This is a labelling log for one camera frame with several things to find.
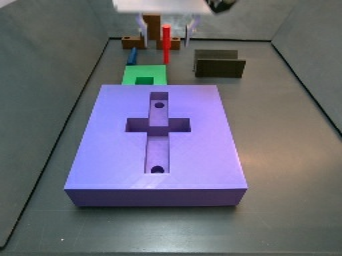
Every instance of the gray floor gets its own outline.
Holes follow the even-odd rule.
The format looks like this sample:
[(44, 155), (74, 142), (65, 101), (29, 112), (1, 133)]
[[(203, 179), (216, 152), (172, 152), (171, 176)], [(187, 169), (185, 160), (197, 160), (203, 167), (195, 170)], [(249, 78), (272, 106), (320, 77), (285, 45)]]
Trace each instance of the gray floor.
[[(193, 49), (237, 49), (241, 79), (197, 79)], [(168, 84), (217, 84), (249, 189), (236, 208), (77, 209), (62, 186), (101, 84), (121, 81), (110, 41), (4, 254), (13, 252), (339, 252), (342, 143), (269, 43), (191, 42)], [(138, 64), (161, 52), (138, 51)]]
[(106, 41), (84, 0), (0, 8), (0, 247)]

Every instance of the red peg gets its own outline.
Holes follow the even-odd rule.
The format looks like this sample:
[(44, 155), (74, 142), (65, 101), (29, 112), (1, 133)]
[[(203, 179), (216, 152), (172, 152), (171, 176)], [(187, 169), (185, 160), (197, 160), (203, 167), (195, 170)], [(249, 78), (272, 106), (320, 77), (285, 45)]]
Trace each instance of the red peg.
[(169, 48), (171, 48), (171, 25), (163, 25), (163, 51), (164, 51), (164, 64), (169, 62)]

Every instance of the shape sorter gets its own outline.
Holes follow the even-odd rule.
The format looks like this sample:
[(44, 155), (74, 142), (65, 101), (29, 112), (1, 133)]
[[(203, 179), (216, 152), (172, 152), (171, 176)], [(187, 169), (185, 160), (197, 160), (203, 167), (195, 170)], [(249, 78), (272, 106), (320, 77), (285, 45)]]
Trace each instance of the shape sorter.
[(64, 190), (77, 206), (236, 205), (247, 183), (216, 86), (102, 85)]

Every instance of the cross-shaped hole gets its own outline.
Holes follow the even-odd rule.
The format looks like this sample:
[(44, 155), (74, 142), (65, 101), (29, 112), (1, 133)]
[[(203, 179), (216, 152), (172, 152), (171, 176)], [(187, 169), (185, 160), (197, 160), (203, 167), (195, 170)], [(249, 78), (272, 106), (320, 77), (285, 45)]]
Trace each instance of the cross-shaped hole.
[(189, 118), (168, 118), (168, 93), (151, 92), (148, 118), (126, 118), (125, 132), (145, 132), (145, 173), (169, 173), (169, 132), (191, 132)]

